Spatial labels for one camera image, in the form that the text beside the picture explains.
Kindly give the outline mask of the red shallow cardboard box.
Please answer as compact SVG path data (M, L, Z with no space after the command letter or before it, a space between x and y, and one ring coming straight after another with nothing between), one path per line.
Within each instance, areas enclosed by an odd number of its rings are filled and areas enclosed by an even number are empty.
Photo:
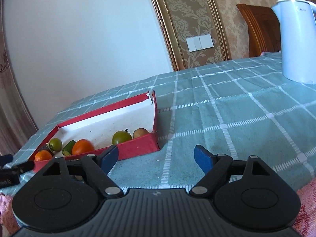
M156 133L155 91L124 99L57 124L33 151L29 160L34 160L40 148L55 137L64 145L71 140L87 139L95 148L93 153L99 155L112 145L114 133L128 130L132 134L139 128L145 128L149 133L119 144L120 161L160 150Z

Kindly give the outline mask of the small brown longan fruit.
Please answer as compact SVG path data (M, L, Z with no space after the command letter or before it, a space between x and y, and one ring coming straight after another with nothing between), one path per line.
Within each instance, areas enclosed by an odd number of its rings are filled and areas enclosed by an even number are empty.
M133 138L136 139L136 138L142 137L142 136L147 135L147 134L149 134L149 131L147 129L138 128L133 132Z

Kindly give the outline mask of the green cucumber piece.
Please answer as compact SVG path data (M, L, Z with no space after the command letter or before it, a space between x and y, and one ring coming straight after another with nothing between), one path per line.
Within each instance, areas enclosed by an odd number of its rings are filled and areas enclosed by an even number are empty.
M71 140L63 149L62 154L64 157L68 157L72 155L72 149L74 145L76 144L75 140Z

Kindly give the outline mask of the wooden headboard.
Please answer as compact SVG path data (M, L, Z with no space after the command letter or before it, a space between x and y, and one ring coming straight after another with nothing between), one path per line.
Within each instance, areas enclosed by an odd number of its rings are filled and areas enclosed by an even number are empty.
M281 50L280 23L269 7L236 5L248 26L249 54L258 57L263 52L275 53Z

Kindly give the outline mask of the green tomato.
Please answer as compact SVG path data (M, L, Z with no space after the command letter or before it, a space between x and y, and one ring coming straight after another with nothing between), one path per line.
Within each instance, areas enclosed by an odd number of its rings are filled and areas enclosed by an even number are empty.
M131 134L128 132L128 129L122 130L122 131L117 131L114 133L112 137L112 144L113 145L118 145L123 142L127 142L132 140Z
M48 147L52 152L59 152L62 150L62 141L59 138L53 138L48 142Z

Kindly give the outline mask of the dark sugarcane piece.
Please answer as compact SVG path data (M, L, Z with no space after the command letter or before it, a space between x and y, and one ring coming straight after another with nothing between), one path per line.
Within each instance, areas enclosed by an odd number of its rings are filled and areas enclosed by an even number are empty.
M38 151L42 151L42 150L46 150L46 151L48 151L48 152L51 153L51 154L54 153L54 152L51 150L51 148L50 148L50 146L49 146L48 143L45 144L45 145L43 145L43 146L41 146L41 147L38 149Z

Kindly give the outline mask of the gold framed wallpaper panel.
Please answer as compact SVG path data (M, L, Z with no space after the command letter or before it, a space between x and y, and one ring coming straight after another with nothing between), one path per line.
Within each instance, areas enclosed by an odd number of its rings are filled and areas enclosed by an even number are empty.
M180 71L231 60L226 32L215 0L151 0L172 69ZM190 51L186 40L211 35L211 48Z

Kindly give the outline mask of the white electric kettle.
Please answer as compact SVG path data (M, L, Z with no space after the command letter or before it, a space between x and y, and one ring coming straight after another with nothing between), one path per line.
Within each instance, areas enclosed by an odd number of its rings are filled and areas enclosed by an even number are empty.
M280 23L282 73L295 82L315 84L315 3L278 0L272 7Z

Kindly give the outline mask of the teal plaid bed sheet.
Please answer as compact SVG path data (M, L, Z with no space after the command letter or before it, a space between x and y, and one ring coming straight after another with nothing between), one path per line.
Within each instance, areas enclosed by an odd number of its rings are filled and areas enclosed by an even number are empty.
M161 74L73 102L14 163L26 161L56 124L148 90L156 95L161 149L114 166L109 175L122 189L191 188L203 175L197 144L239 160L257 155L294 190L315 177L315 86L286 79L279 53Z

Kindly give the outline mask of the white wall switch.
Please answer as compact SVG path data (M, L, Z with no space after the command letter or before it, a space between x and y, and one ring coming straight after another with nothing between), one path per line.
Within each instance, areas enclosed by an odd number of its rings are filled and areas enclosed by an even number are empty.
M186 43L189 49L189 52L204 50L213 48L213 40L210 34L204 34L201 36L193 36L186 39Z

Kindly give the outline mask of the orange mandarin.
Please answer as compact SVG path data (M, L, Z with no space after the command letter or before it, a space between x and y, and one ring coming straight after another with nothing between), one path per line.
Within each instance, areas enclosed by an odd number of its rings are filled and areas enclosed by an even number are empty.
M72 155L80 155L82 153L94 151L93 144L87 139L81 139L77 141L71 151Z
M39 152L36 153L34 157L35 162L40 162L40 161L45 161L45 160L50 160L52 159L52 154L47 151L47 150L40 150Z

